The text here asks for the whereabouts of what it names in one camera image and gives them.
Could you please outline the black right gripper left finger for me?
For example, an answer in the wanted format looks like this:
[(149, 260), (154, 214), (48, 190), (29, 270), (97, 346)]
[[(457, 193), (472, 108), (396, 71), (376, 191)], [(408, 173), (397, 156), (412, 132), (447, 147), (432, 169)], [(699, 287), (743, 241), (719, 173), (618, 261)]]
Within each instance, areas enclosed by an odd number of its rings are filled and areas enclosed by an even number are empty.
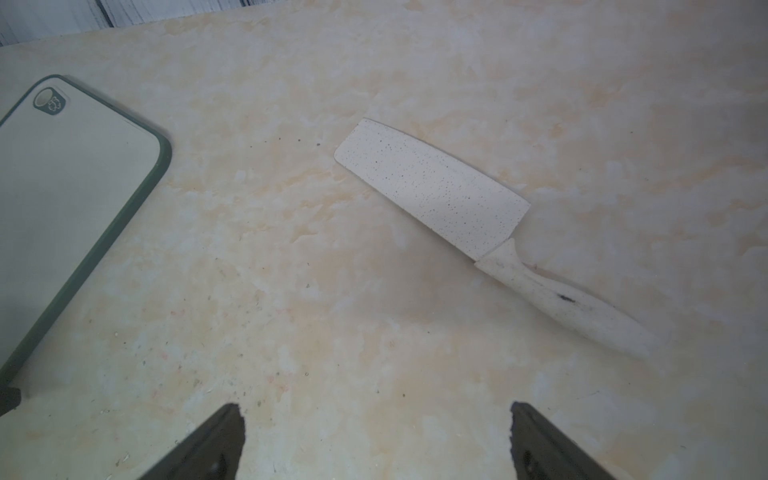
[(245, 440), (245, 419), (240, 408), (227, 403), (140, 479), (235, 479)]

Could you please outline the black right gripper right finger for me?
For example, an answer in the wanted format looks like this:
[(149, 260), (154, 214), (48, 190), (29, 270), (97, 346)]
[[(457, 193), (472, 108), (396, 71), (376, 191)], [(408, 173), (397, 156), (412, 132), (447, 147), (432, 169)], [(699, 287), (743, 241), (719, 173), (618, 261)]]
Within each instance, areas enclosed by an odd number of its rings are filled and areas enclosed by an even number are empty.
[(510, 454), (518, 479), (615, 480), (531, 404), (513, 402)]

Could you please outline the white green-rimmed cutting board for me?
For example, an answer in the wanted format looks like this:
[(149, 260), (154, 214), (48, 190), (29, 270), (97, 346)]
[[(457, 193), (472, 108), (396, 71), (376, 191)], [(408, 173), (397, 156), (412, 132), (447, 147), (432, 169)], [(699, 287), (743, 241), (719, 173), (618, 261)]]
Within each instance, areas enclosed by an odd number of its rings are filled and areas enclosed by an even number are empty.
[(159, 183), (169, 139), (62, 75), (1, 121), (1, 382), (10, 384)]

